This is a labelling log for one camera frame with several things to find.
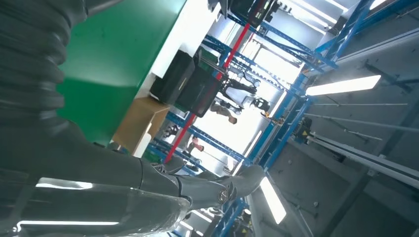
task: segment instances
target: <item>green table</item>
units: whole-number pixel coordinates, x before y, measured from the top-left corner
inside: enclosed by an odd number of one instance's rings
[[[59,114],[89,141],[112,139],[185,2],[125,0],[73,29]]]

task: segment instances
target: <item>light fixture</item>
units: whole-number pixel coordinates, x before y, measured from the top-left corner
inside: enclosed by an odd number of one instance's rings
[[[304,17],[304,18],[308,17],[311,20],[319,23],[323,27],[329,26],[326,22],[322,21],[320,18],[311,14],[310,12],[304,10],[303,8],[301,8],[299,5],[295,4],[294,2],[290,2],[289,0],[282,0],[282,2],[284,4],[289,5],[293,9],[293,17],[302,21],[304,24],[306,24],[306,23],[305,23],[305,21],[302,20],[302,17]]]
[[[284,206],[279,200],[278,195],[276,194],[272,184],[269,182],[267,177],[262,179],[262,182],[260,182],[260,187],[262,188],[262,192],[265,195],[269,209],[271,209],[276,224],[279,224],[287,215]]]
[[[119,222],[102,221],[19,221],[16,224],[16,231],[22,230],[21,225],[54,225],[54,226],[114,226]]]
[[[381,3],[383,3],[383,2],[385,2],[386,0],[375,0],[374,2],[373,2],[373,4],[371,4],[371,6],[370,6],[370,10],[372,10],[372,9],[374,9],[374,8],[376,8],[376,7],[378,7],[379,5],[381,5]]]
[[[315,31],[320,32],[322,35],[326,34],[326,32],[320,30],[319,28],[317,28],[317,27],[315,27],[315,26],[313,26],[313,25],[311,25],[311,24],[309,24],[309,23],[307,23],[303,20],[300,20],[300,21],[303,22],[304,24],[306,24],[307,26],[309,26],[310,28],[314,29]]]
[[[339,3],[337,3],[337,2],[335,2],[335,1],[333,1],[333,0],[326,0],[326,1],[327,1],[328,3],[330,3],[330,4],[334,5],[334,6],[339,7],[340,9],[342,9],[342,10],[343,10],[343,12],[347,12],[347,11],[348,11],[348,8],[346,8],[346,7],[342,6],[342,5],[340,5]]]
[[[333,24],[336,24],[337,23],[337,20],[333,19],[332,17],[328,16],[327,14],[325,14],[324,12],[318,10],[317,8],[313,7],[312,5],[304,2],[303,0],[292,0],[292,1],[295,2],[295,3],[297,3],[297,4],[299,4],[300,6],[302,6],[302,7],[306,8],[306,9],[308,9],[308,10],[316,13],[317,15],[319,15],[319,16],[323,17],[324,19],[332,22]]]
[[[187,228],[188,230],[193,230],[194,228],[192,226],[190,226],[188,223],[181,221],[180,222],[181,226]]]
[[[326,95],[358,90],[372,89],[381,78],[380,75],[352,80],[338,81],[325,85],[317,85],[307,88],[306,95]]]
[[[243,162],[244,162],[245,160],[243,159],[243,160],[241,160],[238,164],[237,164],[237,166],[236,166],[236,168],[234,169],[234,171],[233,171],[233,174],[231,175],[231,176],[235,176],[236,174],[237,174],[237,172],[239,172],[239,170],[240,170],[240,168],[242,167],[242,165],[243,165]]]
[[[196,210],[193,210],[192,211],[195,215],[197,215],[197,216],[199,216],[199,217],[201,217],[202,219],[204,219],[204,220],[206,220],[206,221],[208,221],[208,222],[212,222],[212,220],[210,219],[210,218],[208,218],[208,217],[206,217],[206,216],[204,216],[202,213],[200,213],[200,212],[198,212],[198,211],[196,211]]]
[[[250,154],[250,151],[253,149],[253,147],[255,146],[257,140],[259,139],[260,135],[262,134],[262,131],[259,131],[256,135],[256,137],[253,139],[253,141],[250,144],[250,147],[248,148],[248,150],[245,153],[245,157],[248,157],[248,155]]]
[[[234,168],[234,161],[231,157],[227,157],[227,168],[228,170],[233,170]]]

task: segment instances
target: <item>humanoid robot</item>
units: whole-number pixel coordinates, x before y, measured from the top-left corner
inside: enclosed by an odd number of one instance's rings
[[[253,192],[264,177],[158,172],[88,142],[57,115],[71,29],[120,0],[0,1],[0,236],[138,236],[170,231],[191,209]]]
[[[224,81],[221,94],[234,102],[236,106],[216,97],[215,101],[221,106],[226,107],[233,111],[235,114],[240,115],[243,109],[259,109],[264,112],[269,111],[270,104],[263,98],[256,96],[256,86],[247,86],[234,79],[226,79]]]

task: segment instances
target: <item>person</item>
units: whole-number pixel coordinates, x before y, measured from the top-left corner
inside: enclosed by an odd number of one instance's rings
[[[223,115],[223,116],[228,117],[228,121],[231,124],[236,124],[237,123],[237,118],[233,117],[231,115],[230,111],[227,108],[225,108],[225,107],[217,104],[215,101],[212,103],[212,105],[209,108],[209,110],[211,112],[216,112],[218,115]]]

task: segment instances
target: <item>red pole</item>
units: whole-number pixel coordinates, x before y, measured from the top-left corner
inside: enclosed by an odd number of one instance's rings
[[[237,39],[237,42],[234,44],[233,49],[230,52],[230,55],[228,56],[227,60],[224,63],[224,68],[228,68],[231,61],[233,60],[234,54],[237,52],[237,49],[239,49],[239,46],[241,42],[243,41],[243,38],[246,35],[246,32],[249,30],[250,24],[247,23],[240,34],[239,38]],[[221,80],[222,74],[218,73],[217,80]],[[180,140],[182,140],[183,136],[185,135],[188,128],[192,125],[192,122],[194,121],[196,115],[192,114],[192,116],[189,118],[189,120],[186,122],[185,127],[180,132],[179,136],[177,137],[176,141],[174,142],[174,145],[171,147],[171,150],[168,153],[168,156],[165,159],[165,163],[169,162],[171,160],[171,157],[173,156],[174,151],[176,150],[176,147],[179,146]]]

